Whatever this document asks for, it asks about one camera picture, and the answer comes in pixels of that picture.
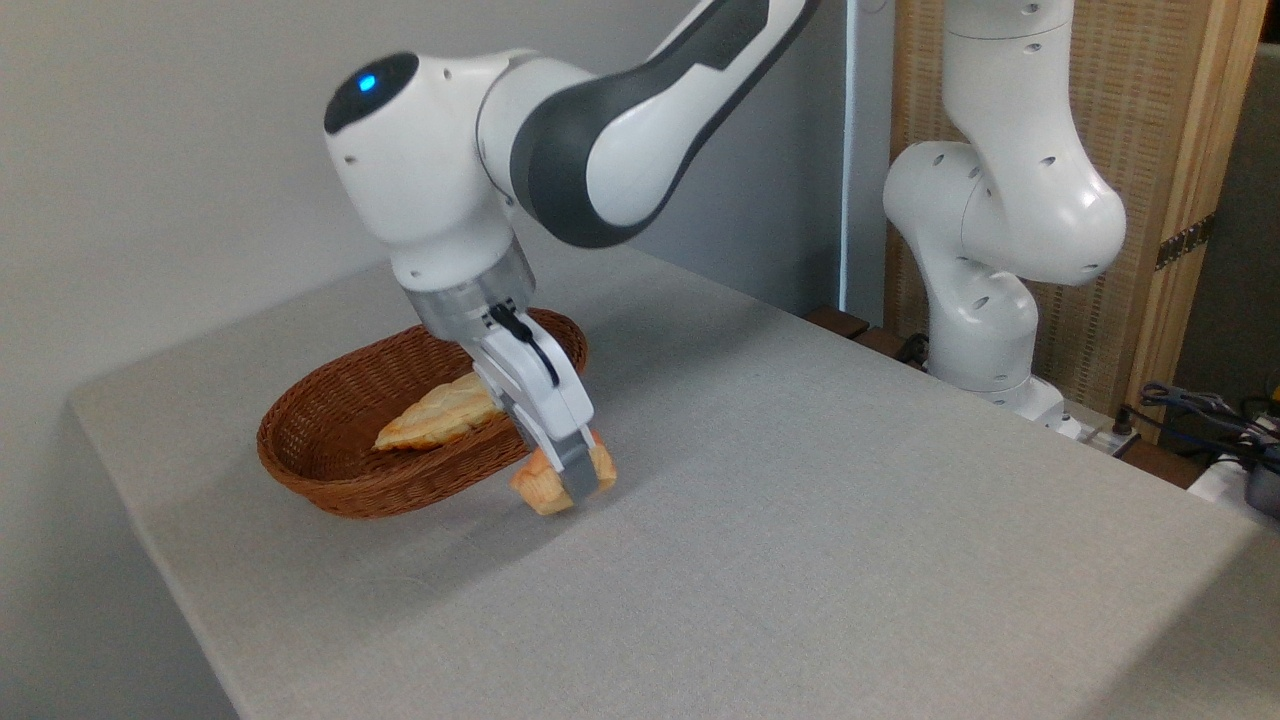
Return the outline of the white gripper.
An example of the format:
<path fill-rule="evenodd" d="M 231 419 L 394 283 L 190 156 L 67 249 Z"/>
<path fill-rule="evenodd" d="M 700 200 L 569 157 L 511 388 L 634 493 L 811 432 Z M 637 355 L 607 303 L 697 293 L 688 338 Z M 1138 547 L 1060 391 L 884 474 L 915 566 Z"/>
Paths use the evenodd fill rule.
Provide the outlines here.
<path fill-rule="evenodd" d="M 585 501 L 600 486 L 591 456 L 593 402 L 556 338 L 531 318 L 520 322 L 532 332 L 530 343 L 495 327 L 468 341 L 466 351 L 495 404 L 547 451 L 570 498 Z"/>

